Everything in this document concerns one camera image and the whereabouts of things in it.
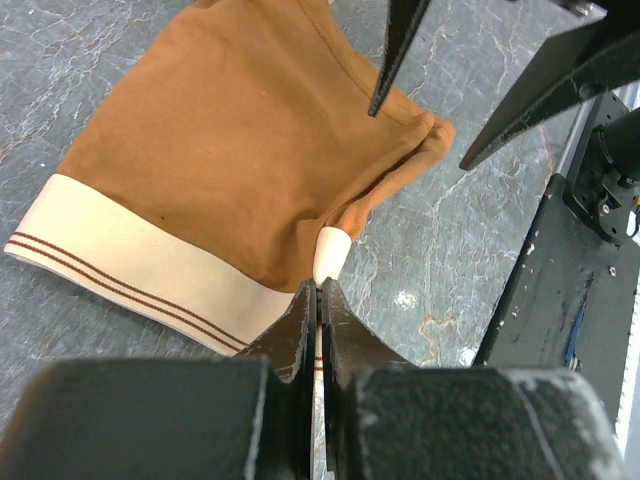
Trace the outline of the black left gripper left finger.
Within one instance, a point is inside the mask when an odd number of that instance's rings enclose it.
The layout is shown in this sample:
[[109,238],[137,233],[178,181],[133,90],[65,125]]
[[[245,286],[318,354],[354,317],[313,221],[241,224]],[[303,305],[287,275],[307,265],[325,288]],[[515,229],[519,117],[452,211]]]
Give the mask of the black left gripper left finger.
[[317,289],[306,280],[285,313],[240,353],[261,361],[248,479],[312,475],[316,324]]

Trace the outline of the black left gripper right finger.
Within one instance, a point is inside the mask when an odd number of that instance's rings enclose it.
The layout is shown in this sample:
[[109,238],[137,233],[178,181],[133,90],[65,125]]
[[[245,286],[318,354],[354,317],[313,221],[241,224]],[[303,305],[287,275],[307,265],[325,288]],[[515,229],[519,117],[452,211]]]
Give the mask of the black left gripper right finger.
[[322,362],[327,470],[346,470],[345,428],[354,416],[348,406],[352,380],[369,368],[414,365],[367,327],[352,311],[335,279],[324,281],[321,292]]

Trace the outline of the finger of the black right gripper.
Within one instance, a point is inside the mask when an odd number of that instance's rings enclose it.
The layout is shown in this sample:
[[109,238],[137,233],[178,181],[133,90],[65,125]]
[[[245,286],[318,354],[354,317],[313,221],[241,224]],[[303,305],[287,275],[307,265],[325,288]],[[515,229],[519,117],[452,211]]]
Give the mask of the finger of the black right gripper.
[[608,14],[545,40],[460,161],[469,171],[521,133],[639,79],[639,16]]
[[375,117],[389,95],[430,0],[389,0],[383,61],[370,101],[368,115]]

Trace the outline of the brown underwear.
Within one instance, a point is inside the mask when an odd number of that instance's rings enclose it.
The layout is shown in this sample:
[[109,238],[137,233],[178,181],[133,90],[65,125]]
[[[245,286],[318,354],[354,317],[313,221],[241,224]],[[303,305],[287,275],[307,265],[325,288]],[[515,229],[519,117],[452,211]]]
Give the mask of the brown underwear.
[[377,79],[324,1],[198,1],[107,96],[6,254],[222,355],[336,278],[455,131]]

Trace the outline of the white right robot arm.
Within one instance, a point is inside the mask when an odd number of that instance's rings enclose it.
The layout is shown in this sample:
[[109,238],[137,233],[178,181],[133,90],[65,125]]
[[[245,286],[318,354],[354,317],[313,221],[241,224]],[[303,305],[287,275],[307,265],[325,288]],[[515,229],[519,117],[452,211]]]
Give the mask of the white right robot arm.
[[639,78],[639,4],[601,1],[598,21],[547,38],[460,161],[470,171],[513,138],[591,104],[570,155],[564,202],[604,241],[631,239],[638,217],[639,111],[616,89]]

